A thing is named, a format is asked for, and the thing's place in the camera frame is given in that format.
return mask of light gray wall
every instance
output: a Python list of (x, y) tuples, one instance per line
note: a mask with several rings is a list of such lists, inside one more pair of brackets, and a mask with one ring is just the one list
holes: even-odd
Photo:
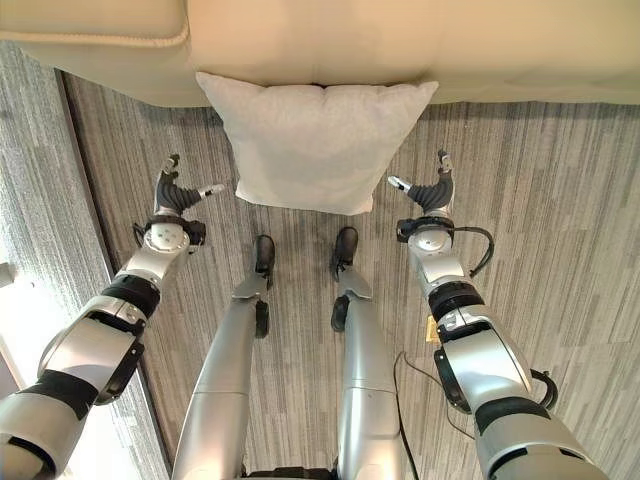
[(4, 398), (17, 390), (18, 385), (9, 371), (7, 362), (2, 354), (0, 354), (0, 398)]

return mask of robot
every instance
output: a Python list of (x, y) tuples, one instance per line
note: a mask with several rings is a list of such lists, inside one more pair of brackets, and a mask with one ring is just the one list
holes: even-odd
[[(491, 480), (606, 480), (571, 432), (548, 411), (555, 385), (538, 403), (532, 371), (485, 305), (471, 277), (452, 254), (454, 184), (449, 155), (439, 152), (439, 181), (416, 186), (389, 177), (423, 210), (400, 220), (422, 293), (437, 322), (441, 348), (434, 354), (448, 401), (473, 416), (475, 445)], [(111, 284), (82, 309), (76, 321), (47, 346), (38, 381), (0, 401), (0, 477), (55, 478), (62, 474), (94, 405), (116, 400), (144, 351), (141, 337), (175, 271), (206, 237), (205, 225), (183, 212), (220, 190), (175, 185), (178, 157), (164, 166), (154, 214), (140, 234), (140, 248)], [(493, 242), (483, 262), (491, 255)], [(394, 375), (376, 322), (373, 292), (354, 267), (357, 231), (343, 228), (331, 262), (339, 285), (331, 326), (345, 335), (339, 454), (333, 469), (279, 468), (248, 474), (243, 466), (249, 415), (249, 378), (254, 339), (269, 331), (265, 301), (272, 286), (275, 245), (267, 235), (254, 244), (253, 270), (233, 291), (229, 309), (204, 362), (184, 422), (174, 480), (315, 478), (399, 480), (409, 453)]]

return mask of black band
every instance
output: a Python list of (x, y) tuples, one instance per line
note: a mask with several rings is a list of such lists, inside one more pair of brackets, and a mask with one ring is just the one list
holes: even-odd
[(451, 310), (469, 305), (484, 305), (484, 300), (467, 282), (448, 282), (429, 294), (429, 307), (436, 322)]
[(501, 456), (493, 465), (491, 465), (491, 470), (489, 470), (489, 477), (493, 478), (493, 474), (502, 467), (505, 463), (509, 463), (511, 460), (522, 457), (527, 454), (526, 448), (517, 448), (515, 450), (511, 450), (509, 453)]
[(499, 418), (518, 413), (537, 415), (547, 420), (551, 419), (544, 407), (528, 398), (505, 397), (498, 400), (491, 400), (476, 410), (476, 423), (478, 424), (480, 435), (484, 433), (489, 425)]
[(98, 397), (98, 390), (89, 382), (56, 370), (45, 370), (34, 385), (20, 393), (37, 393), (60, 400), (73, 409), (78, 420), (87, 416)]
[(156, 286), (135, 275), (116, 277), (113, 283), (102, 291), (101, 295), (124, 300), (139, 308), (147, 318), (160, 303), (160, 292)]
[(42, 460), (42, 463), (44, 464), (43, 468), (46, 469), (44, 472), (46, 476), (44, 476), (43, 478), (50, 478), (51, 475), (57, 473), (56, 464), (53, 463), (51, 455), (49, 455), (35, 443), (31, 443), (23, 438), (18, 437), (11, 437), (7, 443), (9, 445), (15, 445), (16, 447), (20, 447), (28, 452), (31, 452), (40, 460)]

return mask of wire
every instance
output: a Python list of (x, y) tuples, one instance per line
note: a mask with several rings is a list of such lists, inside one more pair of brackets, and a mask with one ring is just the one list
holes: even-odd
[(473, 278), (480, 272), (480, 270), (482, 270), (484, 267), (487, 266), (487, 264), (491, 261), (491, 258), (493, 257), (493, 252), (495, 250), (495, 243), (493, 241), (493, 236), (488, 230), (485, 230), (482, 227), (454, 227), (452, 230), (454, 232), (479, 233), (481, 235), (484, 235), (489, 241), (489, 244), (487, 245), (487, 249), (485, 250), (484, 255), (480, 259), (480, 262), (478, 262), (478, 265), (476, 265), (474, 268), (472, 268), (469, 271), (469, 276)]
[(409, 441), (407, 440), (407, 434), (404, 431), (404, 423), (402, 422), (402, 412), (400, 410), (400, 396), (398, 395), (398, 361), (400, 360), (400, 356), (404, 353), (404, 351), (400, 352), (396, 357), (396, 361), (393, 363), (393, 383), (396, 387), (396, 407), (398, 408), (398, 423), (400, 424), (400, 436), (402, 436), (402, 443), (404, 444), (404, 449), (407, 452), (407, 457), (409, 457), (409, 465), (411, 466), (411, 473), (413, 474), (414, 480), (420, 480), (418, 477), (418, 470), (416, 469), (416, 462), (413, 460), (413, 453), (411, 453), (411, 447), (409, 446)]
[[(407, 434), (404, 429), (404, 422), (402, 421), (402, 411), (400, 410), (400, 395), (398, 393), (398, 362), (400, 361), (400, 357), (403, 357), (404, 362), (409, 367), (413, 368), (415, 371), (423, 374), (428, 379), (435, 382), (442, 389), (443, 395), (444, 395), (444, 388), (442, 388), (442, 384), (433, 375), (425, 372), (424, 370), (416, 367), (413, 363), (411, 363), (407, 359), (407, 352), (403, 350), (400, 353), (398, 353), (398, 355), (396, 356), (396, 361), (393, 363), (393, 383), (396, 387), (396, 407), (398, 409), (398, 423), (400, 424), (400, 436), (402, 437), (402, 443), (404, 444), (404, 449), (407, 452), (407, 457), (409, 457), (409, 465), (411, 466), (411, 473), (413, 475), (413, 478), (414, 480), (420, 480), (420, 477), (418, 477), (416, 462), (413, 459), (413, 453), (411, 452), (411, 447), (409, 446), (409, 441), (407, 440)], [(449, 400), (447, 400), (446, 395), (444, 395), (444, 399), (445, 399), (445, 404), (447, 409), (447, 421), (449, 422), (449, 425), (451, 425), (454, 429), (456, 429), (461, 434), (465, 435), (471, 440), (474, 440), (474, 437), (472, 435), (469, 435), (467, 432), (465, 432), (463, 429), (461, 429), (455, 423), (453, 423), (453, 421), (451, 420), (451, 417), (449, 416)]]
[(142, 247), (142, 242), (144, 241), (145, 230), (143, 227), (134, 223), (131, 225), (131, 229), (133, 230), (133, 238), (136, 241), (138, 247)]
[[(404, 358), (404, 362), (409, 365), (411, 368), (413, 368), (416, 372), (419, 372), (421, 374), (423, 374), (425, 377), (427, 377), (429, 380), (435, 382), (441, 389), (442, 389), (442, 393), (444, 395), (444, 388), (442, 387), (442, 384), (430, 373), (425, 372), (424, 370), (422, 370), (421, 368), (416, 367), (413, 363), (411, 363), (408, 359), (407, 359), (407, 352), (402, 351), (400, 352), (403, 355)], [(457, 431), (459, 431), (461, 434), (469, 437), (471, 440), (475, 440), (475, 438), (473, 437), (473, 435), (469, 435), (467, 432), (465, 432), (463, 429), (461, 429), (460, 427), (458, 427), (455, 423), (453, 423), (453, 421), (451, 420), (451, 417), (449, 416), (449, 400), (447, 399), (447, 396), (445, 395), (445, 401), (446, 401), (446, 406), (447, 406), (447, 421), (449, 422), (449, 425), (451, 425), (453, 428), (455, 428)]]
[(549, 372), (539, 372), (538, 370), (531, 369), (531, 376), (536, 380), (541, 381), (547, 386), (547, 391), (544, 394), (544, 398), (538, 403), (547, 410), (551, 410), (558, 401), (558, 386), (556, 382), (549, 376)]

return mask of yellow label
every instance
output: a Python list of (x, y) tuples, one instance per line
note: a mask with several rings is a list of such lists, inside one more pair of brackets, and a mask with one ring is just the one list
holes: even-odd
[(427, 336), (425, 340), (427, 343), (440, 343), (440, 338), (438, 337), (438, 324), (436, 323), (436, 319), (433, 318), (433, 315), (429, 315), (427, 317)]

